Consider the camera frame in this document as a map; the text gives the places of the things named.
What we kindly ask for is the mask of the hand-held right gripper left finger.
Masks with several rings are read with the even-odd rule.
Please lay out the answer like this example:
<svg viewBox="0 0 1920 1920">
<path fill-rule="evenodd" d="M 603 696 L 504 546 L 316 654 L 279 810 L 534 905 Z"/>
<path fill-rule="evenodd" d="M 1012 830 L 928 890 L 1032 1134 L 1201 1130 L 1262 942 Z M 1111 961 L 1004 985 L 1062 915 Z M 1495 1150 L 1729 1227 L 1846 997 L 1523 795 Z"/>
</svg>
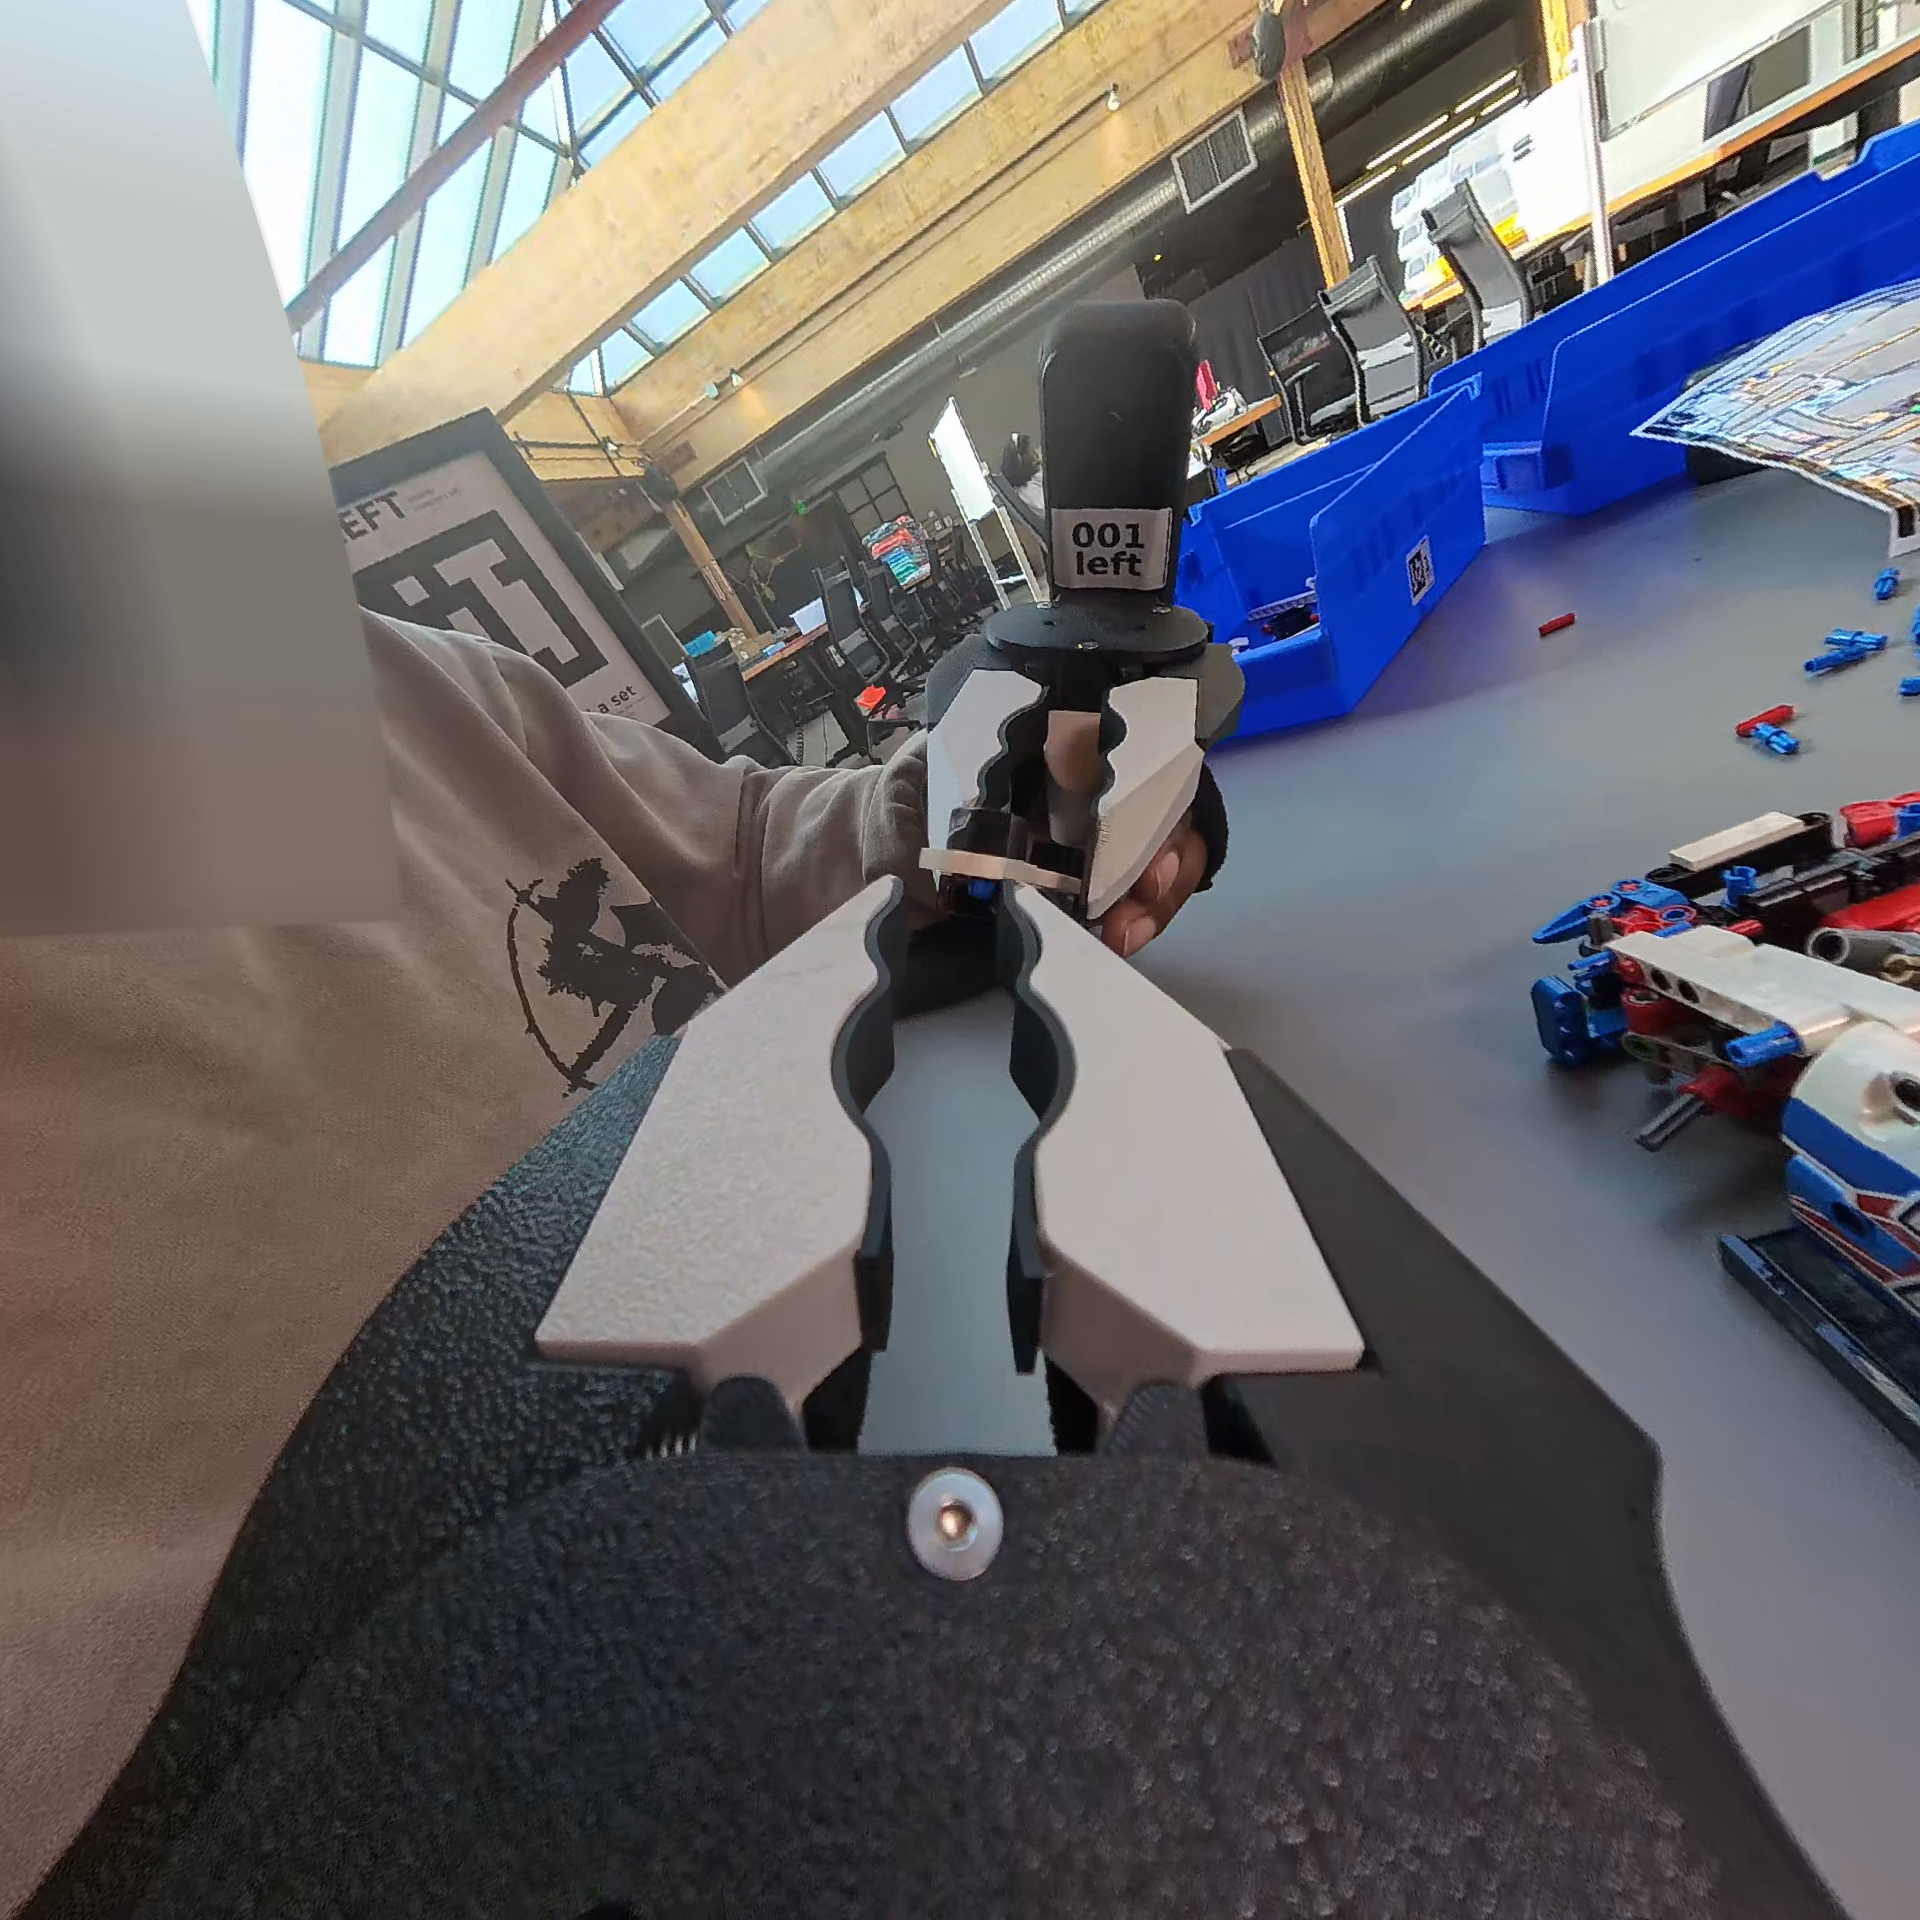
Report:
<svg viewBox="0 0 1920 1920">
<path fill-rule="evenodd" d="M 905 889 L 871 882 L 679 1032 L 534 1333 L 543 1360 L 733 1377 L 805 1406 L 893 1314 L 892 1166 Z"/>
</svg>

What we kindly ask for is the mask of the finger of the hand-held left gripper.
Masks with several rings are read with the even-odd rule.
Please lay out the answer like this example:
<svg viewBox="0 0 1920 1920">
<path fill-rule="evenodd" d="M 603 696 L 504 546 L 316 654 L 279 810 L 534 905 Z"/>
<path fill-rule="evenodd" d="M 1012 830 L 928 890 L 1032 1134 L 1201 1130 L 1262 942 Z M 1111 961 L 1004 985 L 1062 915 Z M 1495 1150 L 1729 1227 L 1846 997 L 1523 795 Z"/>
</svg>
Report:
<svg viewBox="0 0 1920 1920">
<path fill-rule="evenodd" d="M 1049 694 L 1009 667 L 975 669 L 928 730 L 926 805 L 1049 798 Z"/>
<path fill-rule="evenodd" d="M 1198 679 L 1139 679 L 1100 711 L 1104 777 L 1092 801 L 1083 885 L 1086 921 L 1131 890 L 1193 801 L 1205 763 Z"/>
</svg>

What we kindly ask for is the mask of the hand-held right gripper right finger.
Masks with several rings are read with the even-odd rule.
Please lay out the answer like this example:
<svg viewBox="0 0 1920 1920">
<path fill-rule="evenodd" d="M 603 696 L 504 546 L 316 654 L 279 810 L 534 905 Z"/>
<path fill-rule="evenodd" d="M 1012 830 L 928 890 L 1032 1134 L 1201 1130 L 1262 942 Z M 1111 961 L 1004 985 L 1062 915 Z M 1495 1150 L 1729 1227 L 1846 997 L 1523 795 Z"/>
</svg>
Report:
<svg viewBox="0 0 1920 1920">
<path fill-rule="evenodd" d="M 1001 895 L 1014 1363 L 1083 1424 L 1149 1385 L 1344 1376 L 1365 1341 L 1225 1042 L 1032 885 Z"/>
</svg>

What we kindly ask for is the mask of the sticker sheet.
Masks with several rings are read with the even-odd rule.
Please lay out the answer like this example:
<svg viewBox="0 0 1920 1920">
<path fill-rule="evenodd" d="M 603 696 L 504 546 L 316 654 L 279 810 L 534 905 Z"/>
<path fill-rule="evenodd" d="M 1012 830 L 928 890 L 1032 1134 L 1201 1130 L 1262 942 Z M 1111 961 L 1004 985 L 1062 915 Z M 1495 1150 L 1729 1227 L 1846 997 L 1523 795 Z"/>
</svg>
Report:
<svg viewBox="0 0 1920 1920">
<path fill-rule="evenodd" d="M 1918 282 L 1796 320 L 1693 377 L 1637 439 L 1796 472 L 1887 515 L 1887 553 L 1915 550 Z"/>
</svg>

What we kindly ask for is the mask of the person's left forearm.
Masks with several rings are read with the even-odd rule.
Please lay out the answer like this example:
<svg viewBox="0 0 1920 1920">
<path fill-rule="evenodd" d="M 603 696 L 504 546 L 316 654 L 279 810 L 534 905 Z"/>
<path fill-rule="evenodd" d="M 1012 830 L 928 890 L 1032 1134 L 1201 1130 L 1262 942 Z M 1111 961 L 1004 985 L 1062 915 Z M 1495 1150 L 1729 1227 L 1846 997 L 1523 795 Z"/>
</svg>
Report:
<svg viewBox="0 0 1920 1920">
<path fill-rule="evenodd" d="M 457 630 L 363 615 L 379 706 L 453 745 L 464 817 L 526 841 L 560 808 L 636 878 L 686 952 L 724 987 L 877 880 L 915 926 L 939 907 L 928 847 L 926 737 L 883 765 L 767 770 L 713 761 L 636 717 L 579 709 L 533 657 Z"/>
</svg>

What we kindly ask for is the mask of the person's left hand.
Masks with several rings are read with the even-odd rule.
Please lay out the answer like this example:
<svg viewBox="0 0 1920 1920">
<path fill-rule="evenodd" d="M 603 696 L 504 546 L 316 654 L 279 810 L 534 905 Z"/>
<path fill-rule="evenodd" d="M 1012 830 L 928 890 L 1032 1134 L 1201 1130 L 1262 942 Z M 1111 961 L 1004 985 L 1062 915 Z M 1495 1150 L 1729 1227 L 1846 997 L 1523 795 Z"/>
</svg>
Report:
<svg viewBox="0 0 1920 1920">
<path fill-rule="evenodd" d="M 1190 810 L 1167 831 L 1129 890 L 1104 914 L 1100 939 L 1121 960 L 1152 944 L 1211 878 L 1208 841 Z"/>
</svg>

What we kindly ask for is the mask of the black office chair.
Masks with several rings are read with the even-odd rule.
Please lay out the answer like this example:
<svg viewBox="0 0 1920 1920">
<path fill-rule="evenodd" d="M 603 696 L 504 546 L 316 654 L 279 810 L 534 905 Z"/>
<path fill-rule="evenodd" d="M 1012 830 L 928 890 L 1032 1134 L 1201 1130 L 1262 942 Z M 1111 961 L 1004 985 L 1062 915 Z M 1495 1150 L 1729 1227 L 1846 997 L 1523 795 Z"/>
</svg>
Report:
<svg viewBox="0 0 1920 1920">
<path fill-rule="evenodd" d="M 840 735 L 840 746 L 827 755 L 827 765 L 877 761 L 883 741 L 920 725 L 919 682 L 863 616 L 843 566 L 819 566 L 815 583 L 824 624 L 806 657 Z"/>
</svg>

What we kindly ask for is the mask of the rolling whiteboard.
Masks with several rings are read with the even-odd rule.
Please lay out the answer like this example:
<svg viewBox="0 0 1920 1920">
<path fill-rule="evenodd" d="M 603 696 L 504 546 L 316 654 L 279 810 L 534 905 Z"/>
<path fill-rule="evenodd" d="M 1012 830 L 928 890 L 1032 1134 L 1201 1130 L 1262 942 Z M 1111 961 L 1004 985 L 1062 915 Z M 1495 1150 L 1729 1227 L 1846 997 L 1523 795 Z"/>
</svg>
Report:
<svg viewBox="0 0 1920 1920">
<path fill-rule="evenodd" d="M 934 418 L 928 432 L 928 449 L 945 478 L 951 501 L 967 528 L 977 565 L 990 581 L 992 599 L 997 607 L 1006 607 L 1007 597 L 1001 585 L 997 561 L 985 546 L 985 535 L 980 533 L 980 523 L 993 519 L 998 507 L 990 487 L 987 467 L 974 447 L 965 419 L 959 418 L 956 398 L 948 398 Z"/>
</svg>

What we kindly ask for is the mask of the black knit cloth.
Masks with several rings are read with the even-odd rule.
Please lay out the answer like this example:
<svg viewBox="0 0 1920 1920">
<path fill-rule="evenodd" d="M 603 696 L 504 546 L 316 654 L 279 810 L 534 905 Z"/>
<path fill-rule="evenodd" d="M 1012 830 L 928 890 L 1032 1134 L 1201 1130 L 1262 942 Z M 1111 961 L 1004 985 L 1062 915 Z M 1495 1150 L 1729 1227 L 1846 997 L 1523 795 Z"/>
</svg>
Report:
<svg viewBox="0 0 1920 1920">
<path fill-rule="evenodd" d="M 905 937 L 893 1011 L 899 1021 L 929 1017 L 998 987 L 998 923 L 977 915 L 936 919 Z"/>
</svg>

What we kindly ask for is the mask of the small blue plastic bin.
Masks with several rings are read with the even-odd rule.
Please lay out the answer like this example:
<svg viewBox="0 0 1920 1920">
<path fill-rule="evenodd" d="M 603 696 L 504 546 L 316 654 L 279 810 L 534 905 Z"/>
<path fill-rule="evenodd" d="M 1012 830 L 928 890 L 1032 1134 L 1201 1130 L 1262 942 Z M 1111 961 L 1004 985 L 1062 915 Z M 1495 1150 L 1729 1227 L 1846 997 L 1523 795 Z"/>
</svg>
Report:
<svg viewBox="0 0 1920 1920">
<path fill-rule="evenodd" d="M 1238 735 L 1350 713 L 1485 543 L 1481 378 L 1189 507 L 1176 599 L 1238 641 Z"/>
</svg>

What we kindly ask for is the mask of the grey mesh office chair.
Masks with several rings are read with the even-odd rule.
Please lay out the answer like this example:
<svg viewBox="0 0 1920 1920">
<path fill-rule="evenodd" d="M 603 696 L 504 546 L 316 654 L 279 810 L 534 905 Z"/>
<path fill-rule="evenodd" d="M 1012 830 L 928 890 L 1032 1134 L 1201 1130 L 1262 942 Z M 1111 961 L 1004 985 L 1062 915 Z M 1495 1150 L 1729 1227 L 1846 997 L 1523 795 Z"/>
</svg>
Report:
<svg viewBox="0 0 1920 1920">
<path fill-rule="evenodd" d="M 1385 282 L 1379 255 L 1316 296 L 1350 360 L 1356 424 L 1373 424 L 1427 398 L 1424 335 Z"/>
<path fill-rule="evenodd" d="M 1467 351 L 1500 342 L 1535 317 L 1529 278 L 1500 239 L 1471 181 L 1456 183 L 1437 202 L 1424 207 L 1424 225 L 1467 301 Z"/>
</svg>

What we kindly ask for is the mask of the white air vent grille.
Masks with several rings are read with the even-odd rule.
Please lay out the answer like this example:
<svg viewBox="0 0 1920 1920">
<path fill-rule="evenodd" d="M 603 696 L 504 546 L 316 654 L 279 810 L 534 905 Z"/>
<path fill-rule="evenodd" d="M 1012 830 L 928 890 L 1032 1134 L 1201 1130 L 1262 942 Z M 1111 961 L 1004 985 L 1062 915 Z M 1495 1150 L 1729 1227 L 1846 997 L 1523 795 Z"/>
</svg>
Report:
<svg viewBox="0 0 1920 1920">
<path fill-rule="evenodd" d="M 1240 106 L 1169 155 L 1172 181 L 1189 214 L 1255 176 L 1257 167 L 1257 147 Z"/>
</svg>

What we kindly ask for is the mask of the large blue plastic bin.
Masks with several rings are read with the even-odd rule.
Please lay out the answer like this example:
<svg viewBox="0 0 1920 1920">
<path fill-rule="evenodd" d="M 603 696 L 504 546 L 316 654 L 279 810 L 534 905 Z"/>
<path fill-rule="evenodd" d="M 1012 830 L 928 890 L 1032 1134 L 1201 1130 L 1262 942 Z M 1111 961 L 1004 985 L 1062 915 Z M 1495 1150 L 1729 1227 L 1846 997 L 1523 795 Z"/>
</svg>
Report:
<svg viewBox="0 0 1920 1920">
<path fill-rule="evenodd" d="M 1801 176 L 1431 374 L 1479 392 L 1487 507 L 1582 515 L 1681 471 L 1641 439 L 1688 377 L 1918 274 L 1918 125 Z"/>
</svg>

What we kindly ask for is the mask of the framed marker sign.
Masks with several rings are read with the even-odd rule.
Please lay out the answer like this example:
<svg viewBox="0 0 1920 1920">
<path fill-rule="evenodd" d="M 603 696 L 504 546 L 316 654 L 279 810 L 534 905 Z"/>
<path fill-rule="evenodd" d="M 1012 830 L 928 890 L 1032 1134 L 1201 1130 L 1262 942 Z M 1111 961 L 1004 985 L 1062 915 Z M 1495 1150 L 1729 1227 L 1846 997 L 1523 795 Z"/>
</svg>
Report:
<svg viewBox="0 0 1920 1920">
<path fill-rule="evenodd" d="M 326 478 L 361 607 L 515 649 L 579 709 L 721 758 L 713 725 L 491 410 L 333 463 Z"/>
</svg>

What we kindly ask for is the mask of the person's beige printed sweatshirt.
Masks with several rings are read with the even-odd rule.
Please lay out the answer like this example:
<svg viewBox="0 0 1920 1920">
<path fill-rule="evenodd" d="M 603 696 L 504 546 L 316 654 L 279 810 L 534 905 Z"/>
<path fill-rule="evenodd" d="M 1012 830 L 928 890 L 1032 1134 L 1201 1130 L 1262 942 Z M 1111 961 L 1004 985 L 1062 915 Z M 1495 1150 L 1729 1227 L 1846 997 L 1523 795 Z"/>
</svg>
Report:
<svg viewBox="0 0 1920 1920">
<path fill-rule="evenodd" d="M 5 939 L 5 1914 L 345 1341 L 560 1115 L 597 1021 L 515 987 L 548 926 L 508 923 L 566 866 L 432 869 L 382 923 Z"/>
</svg>

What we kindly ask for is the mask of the stack of white storage bins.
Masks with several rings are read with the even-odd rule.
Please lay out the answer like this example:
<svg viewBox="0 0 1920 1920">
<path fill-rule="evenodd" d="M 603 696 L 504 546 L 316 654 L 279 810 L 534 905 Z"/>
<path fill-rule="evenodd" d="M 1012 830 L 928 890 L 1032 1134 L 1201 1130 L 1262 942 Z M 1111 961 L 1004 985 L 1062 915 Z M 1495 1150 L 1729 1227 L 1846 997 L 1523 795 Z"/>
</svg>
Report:
<svg viewBox="0 0 1920 1920">
<path fill-rule="evenodd" d="M 1477 114 L 1471 128 L 1437 146 L 1395 192 L 1388 218 L 1398 248 L 1404 301 L 1419 301 L 1451 278 L 1424 214 L 1461 185 L 1473 192 L 1496 239 L 1513 254 L 1566 223 L 1588 221 L 1583 135 L 1572 85 L 1551 86 L 1529 102 L 1516 98 L 1501 112 Z"/>
</svg>

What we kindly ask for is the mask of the lego race car model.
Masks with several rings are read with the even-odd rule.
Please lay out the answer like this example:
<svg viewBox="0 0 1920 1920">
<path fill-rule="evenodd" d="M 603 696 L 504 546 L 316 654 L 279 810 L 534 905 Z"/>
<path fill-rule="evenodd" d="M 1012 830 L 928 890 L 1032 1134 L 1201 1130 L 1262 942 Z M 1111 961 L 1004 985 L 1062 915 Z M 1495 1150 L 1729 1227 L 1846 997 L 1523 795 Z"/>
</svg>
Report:
<svg viewBox="0 0 1920 1920">
<path fill-rule="evenodd" d="M 1661 1151 L 1705 1117 L 1782 1146 L 1782 1227 L 1718 1266 L 1918 1450 L 1918 795 L 1768 810 L 1550 923 L 1529 987 L 1550 1062 L 1633 1061 Z"/>
</svg>

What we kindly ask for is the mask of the cluster of blue lego pins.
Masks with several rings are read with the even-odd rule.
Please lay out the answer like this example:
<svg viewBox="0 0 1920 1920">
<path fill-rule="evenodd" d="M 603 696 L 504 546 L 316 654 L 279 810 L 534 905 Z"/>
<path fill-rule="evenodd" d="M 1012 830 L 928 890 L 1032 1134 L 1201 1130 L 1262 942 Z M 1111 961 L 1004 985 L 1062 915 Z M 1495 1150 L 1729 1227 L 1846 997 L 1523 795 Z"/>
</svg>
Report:
<svg viewBox="0 0 1920 1920">
<path fill-rule="evenodd" d="M 1904 590 L 1904 571 L 1897 565 L 1886 565 L 1872 585 L 1877 610 L 1889 607 Z M 1889 647 L 1887 630 L 1880 627 L 1832 627 L 1817 647 L 1813 657 L 1803 659 L 1803 673 L 1825 679 L 1844 667 L 1883 655 Z"/>
</svg>

